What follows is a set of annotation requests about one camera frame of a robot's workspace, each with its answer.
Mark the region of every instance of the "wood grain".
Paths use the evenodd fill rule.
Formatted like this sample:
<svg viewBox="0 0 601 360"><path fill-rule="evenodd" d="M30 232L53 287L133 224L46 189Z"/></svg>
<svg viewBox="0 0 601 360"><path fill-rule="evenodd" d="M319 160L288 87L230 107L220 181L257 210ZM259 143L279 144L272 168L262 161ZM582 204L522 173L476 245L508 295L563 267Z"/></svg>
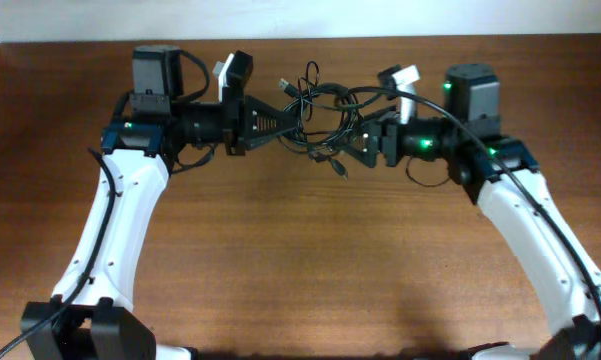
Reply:
<svg viewBox="0 0 601 360"><path fill-rule="evenodd" d="M210 66L236 49L252 54L247 91L277 107L287 101L279 78L295 80L310 59L323 81L348 86L414 63L419 92L436 101L449 65L492 64L504 130L537 157L601 267L601 35L173 43ZM85 148L98 146L131 87L138 44L0 45L0 346L17 334L25 303L49 297L75 250L98 174ZM197 70L184 71L187 88L198 87ZM318 116L312 126L333 114ZM138 265L136 316L162 343L240 354L548 339L522 269L462 189L411 184L404 163L342 161L349 181L273 143L172 178ZM414 172L434 181L444 165ZM29 357L21 346L12 358Z"/></svg>

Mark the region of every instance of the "tangled cable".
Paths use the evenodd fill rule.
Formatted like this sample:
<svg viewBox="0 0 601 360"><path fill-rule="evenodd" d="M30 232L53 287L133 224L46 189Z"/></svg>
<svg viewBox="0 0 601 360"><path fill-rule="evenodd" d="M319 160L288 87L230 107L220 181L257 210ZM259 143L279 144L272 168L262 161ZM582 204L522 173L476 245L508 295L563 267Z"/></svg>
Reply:
<svg viewBox="0 0 601 360"><path fill-rule="evenodd" d="M312 66L315 68L315 80L313 82L309 80L309 70ZM280 88L293 98L282 111L293 114L298 119L298 126L295 130L278 137L278 141L289 151L296 154L306 154L318 163L329 161L336 173L347 178L346 168L338 160L333 159L333 156L356 140L357 135L353 130L357 126L361 126L364 119L360 114L360 109L378 100L381 95L375 95L364 103L360 103L358 97L350 93L347 87L336 83L320 84L319 82L320 69L313 60L307 63L305 75L298 79L297 87L289 84L284 79L280 80ZM324 95L334 96L334 106L314 102L315 99ZM311 121L314 107L339 112L340 123L338 127L327 131L305 131L304 123ZM323 135L323 137L317 140L309 139L319 135Z"/></svg>

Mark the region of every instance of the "wooden table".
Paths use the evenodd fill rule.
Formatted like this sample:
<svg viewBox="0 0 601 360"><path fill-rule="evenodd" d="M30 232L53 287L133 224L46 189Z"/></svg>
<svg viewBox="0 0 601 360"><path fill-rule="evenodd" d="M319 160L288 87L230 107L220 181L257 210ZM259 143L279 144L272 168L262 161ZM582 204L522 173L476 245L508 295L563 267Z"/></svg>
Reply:
<svg viewBox="0 0 601 360"><path fill-rule="evenodd" d="M277 107L288 101L279 78L295 81L310 59L322 81L347 86L417 64L419 92L436 101L449 65L492 64L505 132L537 157L601 267L601 35L171 43L210 67L230 51L252 54L247 92ZM113 104L131 88L138 44L0 45L0 346L17 335L27 301L49 298L75 250L98 176L85 149L99 145ZM201 84L193 66L184 72L187 89ZM173 177L138 266L136 316L161 343L240 354L548 339L521 267L460 187L412 184L404 162L370 170L342 161L348 181L272 143ZM433 181L444 164L414 172ZM30 357L26 346L18 357Z"/></svg>

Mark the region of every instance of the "white wall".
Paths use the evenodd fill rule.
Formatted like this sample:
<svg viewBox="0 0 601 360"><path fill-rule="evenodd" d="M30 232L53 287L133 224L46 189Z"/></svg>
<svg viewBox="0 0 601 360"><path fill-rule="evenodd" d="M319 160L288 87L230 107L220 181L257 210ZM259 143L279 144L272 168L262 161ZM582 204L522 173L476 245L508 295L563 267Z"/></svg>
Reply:
<svg viewBox="0 0 601 360"><path fill-rule="evenodd" d="M601 0L0 0L0 41L601 32Z"/></svg>

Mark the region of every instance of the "black bracket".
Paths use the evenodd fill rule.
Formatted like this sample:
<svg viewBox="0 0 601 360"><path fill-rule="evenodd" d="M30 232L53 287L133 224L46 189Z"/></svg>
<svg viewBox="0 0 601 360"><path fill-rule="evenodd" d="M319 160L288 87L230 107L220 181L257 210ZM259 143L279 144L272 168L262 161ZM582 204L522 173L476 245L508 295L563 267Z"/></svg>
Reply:
<svg viewBox="0 0 601 360"><path fill-rule="evenodd" d="M25 331L53 314L59 301L29 302L20 327ZM96 306L71 305L56 322L27 339L36 360L155 360L153 333L127 309L102 298Z"/></svg>
<svg viewBox="0 0 601 360"><path fill-rule="evenodd" d="M164 125L112 121L102 131L101 148L104 154L115 149L144 150L144 156L161 155Z"/></svg>
<svg viewBox="0 0 601 360"><path fill-rule="evenodd" d="M295 117L252 96L245 97L244 117L243 134L247 150L264 145L276 136L294 130L298 125Z"/></svg>
<svg viewBox="0 0 601 360"><path fill-rule="evenodd" d="M385 126L391 122L396 114L395 111L396 106L392 105L365 116L362 126L356 129L356 141L345 147L344 151L368 168L376 167L378 154L383 152L382 146L388 141L385 136ZM395 163L396 158L397 152L394 152L393 155L390 153L387 157L387 166Z"/></svg>
<svg viewBox="0 0 601 360"><path fill-rule="evenodd" d="M502 169L493 162L494 156L498 156L511 171L529 169L535 172L539 169L538 162L520 140L502 137L485 144L490 149L489 155L473 143L466 143L447 159L449 177L464 187L473 204L478 202L485 181L499 181L503 174Z"/></svg>
<svg viewBox="0 0 601 360"><path fill-rule="evenodd" d="M143 45L133 51L134 114L171 114L171 100L183 93L180 49L171 45Z"/></svg>

